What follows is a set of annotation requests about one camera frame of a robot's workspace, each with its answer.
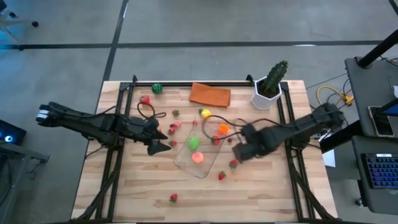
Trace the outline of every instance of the orange ball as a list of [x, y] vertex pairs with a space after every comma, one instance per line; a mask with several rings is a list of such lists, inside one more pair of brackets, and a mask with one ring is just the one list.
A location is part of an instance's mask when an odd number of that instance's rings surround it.
[[218, 126], [218, 132], [219, 132], [220, 134], [227, 134], [227, 133], [228, 133], [228, 130], [229, 130], [229, 127], [228, 127], [228, 125], [226, 125], [226, 124], [220, 124], [220, 125]]
[[194, 163], [201, 163], [203, 162], [203, 154], [201, 152], [195, 152], [192, 155], [192, 160], [194, 161]]

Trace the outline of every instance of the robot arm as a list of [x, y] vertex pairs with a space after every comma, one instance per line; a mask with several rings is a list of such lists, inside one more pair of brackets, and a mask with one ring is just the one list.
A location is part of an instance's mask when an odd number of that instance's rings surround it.
[[340, 127], [344, 120], [343, 113], [336, 105], [325, 103], [312, 113], [286, 125], [256, 131], [253, 124], [247, 124], [241, 130], [247, 143], [235, 145], [233, 152], [235, 158], [242, 162], [274, 152], [285, 140], [291, 140], [293, 147], [304, 148], [310, 141], [310, 136], [324, 128]]
[[148, 155], [170, 150], [159, 142], [167, 136], [157, 130], [159, 122], [154, 117], [142, 119], [125, 118], [120, 114], [89, 114], [50, 102], [40, 106], [36, 121], [44, 127], [64, 127], [81, 133], [85, 138], [94, 138], [106, 147], [118, 145], [119, 137], [143, 142], [148, 146]]

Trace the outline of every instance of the computer keyboard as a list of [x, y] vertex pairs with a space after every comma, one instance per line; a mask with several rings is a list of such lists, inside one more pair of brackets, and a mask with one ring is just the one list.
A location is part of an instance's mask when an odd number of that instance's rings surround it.
[[398, 189], [398, 154], [363, 154], [373, 189]]

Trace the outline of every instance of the concrete floor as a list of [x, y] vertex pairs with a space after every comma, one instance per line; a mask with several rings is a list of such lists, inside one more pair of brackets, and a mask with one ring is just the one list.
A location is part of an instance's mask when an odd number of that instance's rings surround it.
[[[38, 28], [12, 27], [22, 44], [110, 44], [123, 0], [8, 0], [20, 17]], [[206, 41], [382, 40], [397, 27], [388, 0], [129, 0], [120, 43]], [[0, 43], [11, 44], [0, 34]], [[344, 59], [369, 52], [373, 45], [318, 47], [212, 47], [117, 49], [110, 80], [242, 80], [260, 78], [276, 62], [289, 61], [286, 80], [312, 86], [345, 73]], [[24, 144], [51, 154], [34, 181], [27, 178], [13, 223], [69, 219], [87, 141], [66, 129], [42, 128], [34, 121], [41, 103], [56, 101], [93, 113], [110, 49], [0, 50], [1, 119], [27, 130]], [[398, 55], [394, 47], [385, 56]], [[346, 75], [325, 83], [341, 89]], [[313, 106], [318, 86], [309, 88]], [[330, 94], [321, 92], [326, 100]], [[358, 115], [344, 107], [349, 123]], [[339, 217], [356, 222], [397, 223], [397, 216], [358, 208], [354, 180], [330, 175]]]

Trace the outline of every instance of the wooden plank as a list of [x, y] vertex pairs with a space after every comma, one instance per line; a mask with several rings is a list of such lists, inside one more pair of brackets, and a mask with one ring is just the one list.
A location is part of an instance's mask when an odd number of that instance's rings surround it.
[[[310, 113], [307, 93], [303, 81], [288, 81], [295, 117]], [[116, 104], [120, 82], [105, 82], [98, 104], [98, 112]], [[250, 99], [252, 88], [231, 87], [231, 106], [214, 108], [188, 101], [189, 87], [165, 87], [161, 95], [154, 95], [150, 88], [135, 88], [131, 115], [139, 116], [136, 103], [140, 96], [149, 95], [156, 113], [166, 112], [159, 118], [160, 129], [167, 132], [175, 121], [171, 112], [180, 111], [178, 120], [181, 129], [171, 138], [177, 147], [167, 152], [148, 156], [141, 143], [126, 141], [118, 196], [114, 211], [114, 222], [292, 222], [296, 221], [294, 200], [290, 186], [289, 171], [284, 146], [276, 152], [239, 165], [231, 171], [228, 162], [233, 158], [231, 148], [238, 143], [224, 142], [215, 163], [204, 179], [199, 179], [174, 164], [174, 158], [189, 135], [194, 119], [200, 121], [198, 109], [207, 108], [213, 114], [227, 119], [242, 118], [254, 121], [268, 118], [279, 122], [277, 107], [266, 111], [255, 110]], [[150, 110], [143, 109], [150, 115]], [[256, 124], [256, 128], [270, 126], [267, 121]], [[88, 152], [98, 147], [91, 142]], [[336, 216], [322, 154], [319, 149], [308, 147], [303, 152], [310, 188], [323, 206]], [[91, 155], [84, 164], [72, 218], [79, 216], [99, 191], [106, 151]], [[227, 178], [218, 180], [218, 172], [227, 170]], [[178, 194], [178, 202], [170, 203], [171, 194]], [[301, 192], [303, 209], [305, 200]]]

